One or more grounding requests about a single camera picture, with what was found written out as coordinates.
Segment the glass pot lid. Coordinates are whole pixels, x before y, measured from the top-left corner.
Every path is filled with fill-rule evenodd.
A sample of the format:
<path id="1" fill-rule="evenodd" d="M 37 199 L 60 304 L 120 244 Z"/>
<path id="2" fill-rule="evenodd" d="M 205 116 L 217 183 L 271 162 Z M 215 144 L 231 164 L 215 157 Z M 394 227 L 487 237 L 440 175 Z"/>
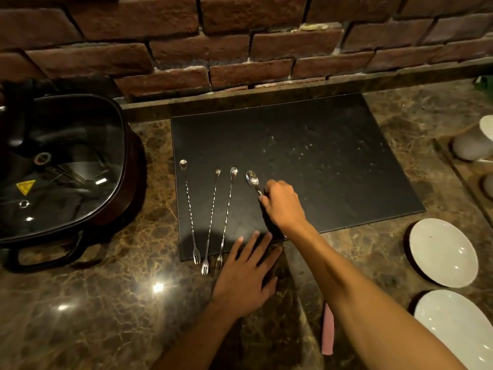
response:
<path id="1" fill-rule="evenodd" d="M 78 224 L 116 194 L 128 125 L 112 99 L 33 99 L 0 115 L 0 244 Z"/>

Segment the long twisted bar spoon fork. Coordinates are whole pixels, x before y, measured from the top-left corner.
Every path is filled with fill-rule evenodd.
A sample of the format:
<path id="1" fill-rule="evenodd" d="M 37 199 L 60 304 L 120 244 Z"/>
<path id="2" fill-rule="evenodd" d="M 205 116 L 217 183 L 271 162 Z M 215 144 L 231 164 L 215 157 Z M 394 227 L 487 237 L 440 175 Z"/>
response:
<path id="1" fill-rule="evenodd" d="M 232 196 L 233 182 L 234 182 L 235 177 L 237 176 L 237 173 L 238 173 L 238 169 L 236 167 L 231 167 L 229 196 L 228 196 L 228 202 L 227 202 L 227 208 L 226 208 L 226 214 L 225 214 L 223 236 L 222 236 L 222 240 L 221 240 L 221 244 L 220 244 L 220 251 L 219 251 L 219 255 L 216 259 L 216 265 L 215 265 L 216 271 L 220 271 L 222 266 L 223 266 L 223 251 L 224 251 L 224 244 L 225 244 L 227 220 L 228 220 L 228 216 L 229 216 L 229 208 L 230 208 L 230 202 L 231 202 L 231 196 Z"/>
<path id="2" fill-rule="evenodd" d="M 211 241 L 211 231 L 212 231 L 212 224 L 213 224 L 213 213 L 214 213 L 215 197 L 216 197 L 216 190 L 217 190 L 217 182 L 218 182 L 220 174 L 221 174 L 221 168 L 216 168 L 214 170 L 215 182 L 214 182 L 214 191 L 213 191 L 213 201 L 212 201 L 210 222 L 209 222 L 208 232 L 207 232 L 206 252 L 205 252 L 205 257 L 204 257 L 204 260 L 202 262 L 202 267 L 201 267 L 201 274 L 203 276 L 208 275 L 209 268 L 210 268 L 209 267 L 209 261 L 208 261 L 208 252 L 209 252 L 210 241 Z"/>
<path id="3" fill-rule="evenodd" d="M 182 159 L 179 162 L 179 165 L 180 165 L 180 168 L 184 174 L 184 182 L 185 182 L 187 202 L 188 202 L 188 210 L 189 210 L 189 217 L 190 217 L 191 236 L 192 236 L 192 242 L 193 242 L 193 261 L 194 261 L 194 264 L 198 265 L 201 263 L 201 254 L 200 254 L 200 251 L 196 245 L 196 238 L 195 238 L 195 231 L 194 231 L 192 206 L 191 206 L 191 201 L 190 201 L 188 178 L 187 178 L 187 172 L 186 172 L 187 167 L 188 167 L 188 161 L 185 159 Z"/>

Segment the white round plate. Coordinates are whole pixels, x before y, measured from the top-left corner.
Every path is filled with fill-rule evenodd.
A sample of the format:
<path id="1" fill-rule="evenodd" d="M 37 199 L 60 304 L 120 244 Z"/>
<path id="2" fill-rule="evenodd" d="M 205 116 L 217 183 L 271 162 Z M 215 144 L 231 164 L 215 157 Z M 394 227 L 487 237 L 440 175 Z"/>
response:
<path id="1" fill-rule="evenodd" d="M 493 325 L 469 299 L 448 290 L 424 294 L 414 317 L 468 370 L 493 370 Z"/>
<path id="2" fill-rule="evenodd" d="M 438 285 L 463 288 L 478 275 L 478 256 L 471 241 L 445 220 L 425 218 L 414 224 L 409 249 L 417 267 Z"/>

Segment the person's left hand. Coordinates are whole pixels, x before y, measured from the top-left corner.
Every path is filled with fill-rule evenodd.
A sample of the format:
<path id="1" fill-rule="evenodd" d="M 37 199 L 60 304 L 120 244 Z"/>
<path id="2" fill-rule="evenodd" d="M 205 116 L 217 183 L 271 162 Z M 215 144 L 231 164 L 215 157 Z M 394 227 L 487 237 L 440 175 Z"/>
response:
<path id="1" fill-rule="evenodd" d="M 277 277 L 274 275 L 273 268 L 281 256 L 282 247 L 270 248 L 269 244 L 261 263 L 255 264 L 255 249 L 262 238 L 260 233 L 255 231 L 246 244 L 242 245 L 245 262 L 226 260 L 215 284 L 211 302 L 224 301 L 234 304 L 241 309 L 241 317 L 245 317 L 267 301 L 263 299 L 263 287 L 273 277 Z"/>

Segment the green object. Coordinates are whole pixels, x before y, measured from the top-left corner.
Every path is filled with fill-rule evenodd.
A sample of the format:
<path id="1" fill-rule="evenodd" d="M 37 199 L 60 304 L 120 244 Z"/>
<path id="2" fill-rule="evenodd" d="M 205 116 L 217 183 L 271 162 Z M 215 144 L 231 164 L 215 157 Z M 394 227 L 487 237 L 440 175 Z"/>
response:
<path id="1" fill-rule="evenodd" d="M 493 75 L 481 75 L 474 81 L 474 88 L 493 96 Z"/>

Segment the silver bar spoon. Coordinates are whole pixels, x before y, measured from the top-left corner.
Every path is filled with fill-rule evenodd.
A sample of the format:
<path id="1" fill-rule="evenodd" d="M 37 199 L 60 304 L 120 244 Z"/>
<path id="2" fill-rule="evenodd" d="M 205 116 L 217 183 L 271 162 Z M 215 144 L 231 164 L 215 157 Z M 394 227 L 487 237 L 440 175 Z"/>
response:
<path id="1" fill-rule="evenodd" d="M 254 171 L 252 171 L 252 170 L 247 171 L 245 178 L 246 178 L 249 186 L 253 187 L 257 191 L 259 196 L 264 195 L 264 193 L 260 190 L 260 187 L 259 187 L 258 176 L 256 175 L 256 173 Z"/>

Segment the black leather placemat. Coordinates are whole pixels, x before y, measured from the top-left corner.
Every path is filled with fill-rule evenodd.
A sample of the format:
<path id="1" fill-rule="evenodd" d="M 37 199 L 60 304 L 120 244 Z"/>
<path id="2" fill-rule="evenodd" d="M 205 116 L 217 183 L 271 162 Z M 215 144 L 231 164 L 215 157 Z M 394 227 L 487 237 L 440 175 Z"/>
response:
<path id="1" fill-rule="evenodd" d="M 245 175 L 252 170 L 263 189 L 284 180 L 298 194 L 307 220 L 319 233 L 409 216 L 425 211 L 361 93 L 202 113 L 171 120 L 176 171 L 179 255 L 193 259 L 184 174 L 187 178 L 196 245 L 205 257 L 215 175 L 212 265 L 219 254 L 233 182 L 224 254 L 240 236 L 254 231 L 283 234 L 268 219 Z"/>

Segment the white ceramic cup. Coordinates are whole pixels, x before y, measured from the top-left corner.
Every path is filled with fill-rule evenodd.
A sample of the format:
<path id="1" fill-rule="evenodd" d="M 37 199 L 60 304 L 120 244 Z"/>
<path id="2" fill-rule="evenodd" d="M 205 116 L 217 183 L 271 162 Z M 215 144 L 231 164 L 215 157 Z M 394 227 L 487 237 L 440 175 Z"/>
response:
<path id="1" fill-rule="evenodd" d="M 493 156 L 493 115 L 486 115 L 474 126 L 455 136 L 452 141 L 455 156 L 465 161 L 477 161 Z"/>

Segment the person's left forearm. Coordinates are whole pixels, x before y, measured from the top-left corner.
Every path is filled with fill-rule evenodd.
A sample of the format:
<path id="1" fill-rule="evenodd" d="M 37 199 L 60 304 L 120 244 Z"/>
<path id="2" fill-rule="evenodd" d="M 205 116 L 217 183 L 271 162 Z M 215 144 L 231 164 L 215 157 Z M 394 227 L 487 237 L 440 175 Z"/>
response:
<path id="1" fill-rule="evenodd" d="M 208 370 L 225 336 L 241 315 L 241 309 L 229 302 L 209 303 L 194 325 L 150 370 Z"/>

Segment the dark electric cooking pot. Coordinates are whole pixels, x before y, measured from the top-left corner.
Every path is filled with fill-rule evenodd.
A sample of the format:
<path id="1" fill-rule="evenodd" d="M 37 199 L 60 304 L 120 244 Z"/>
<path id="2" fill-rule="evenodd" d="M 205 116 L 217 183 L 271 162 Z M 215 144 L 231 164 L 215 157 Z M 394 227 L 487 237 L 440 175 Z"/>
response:
<path id="1" fill-rule="evenodd" d="M 0 115 L 6 108 L 10 110 L 16 105 L 27 111 L 28 102 L 43 97 L 92 94 L 111 99 L 95 93 L 51 91 L 48 86 L 34 79 L 4 81 L 0 84 L 0 91 L 4 98 Z M 10 247 L 0 244 L 0 265 L 4 269 L 12 273 L 35 273 L 64 267 L 77 261 L 88 246 L 110 240 L 116 232 L 131 222 L 132 219 L 125 217 L 134 201 L 143 202 L 147 175 L 143 143 L 128 122 L 125 123 L 129 130 L 126 162 L 116 194 L 102 209 L 78 224 L 48 235 L 11 243 Z"/>

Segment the pink strip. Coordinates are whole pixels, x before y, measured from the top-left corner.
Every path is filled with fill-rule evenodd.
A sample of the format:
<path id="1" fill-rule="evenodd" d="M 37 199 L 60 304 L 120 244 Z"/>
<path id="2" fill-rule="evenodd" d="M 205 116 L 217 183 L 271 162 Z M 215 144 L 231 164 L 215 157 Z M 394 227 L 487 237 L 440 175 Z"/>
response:
<path id="1" fill-rule="evenodd" d="M 323 326 L 321 333 L 321 353 L 324 356 L 333 355 L 335 341 L 335 319 L 329 305 L 324 305 Z"/>

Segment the person's right forearm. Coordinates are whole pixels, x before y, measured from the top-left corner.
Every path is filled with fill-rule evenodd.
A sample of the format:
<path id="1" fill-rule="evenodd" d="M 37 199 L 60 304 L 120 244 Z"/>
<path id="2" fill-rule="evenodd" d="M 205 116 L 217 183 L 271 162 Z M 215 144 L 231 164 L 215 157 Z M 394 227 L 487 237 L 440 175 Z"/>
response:
<path id="1" fill-rule="evenodd" d="M 332 248 L 307 221 L 279 223 L 368 370 L 467 370 L 417 319 Z"/>

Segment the person's right hand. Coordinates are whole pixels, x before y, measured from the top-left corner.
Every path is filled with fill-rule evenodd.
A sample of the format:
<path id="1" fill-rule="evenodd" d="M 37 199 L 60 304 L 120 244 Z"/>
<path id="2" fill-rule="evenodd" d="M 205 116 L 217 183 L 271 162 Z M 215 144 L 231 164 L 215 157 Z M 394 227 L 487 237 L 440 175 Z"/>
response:
<path id="1" fill-rule="evenodd" d="M 268 180 L 264 195 L 271 200 L 271 211 L 268 216 L 283 235 L 291 237 L 308 224 L 298 195 L 287 182 Z"/>

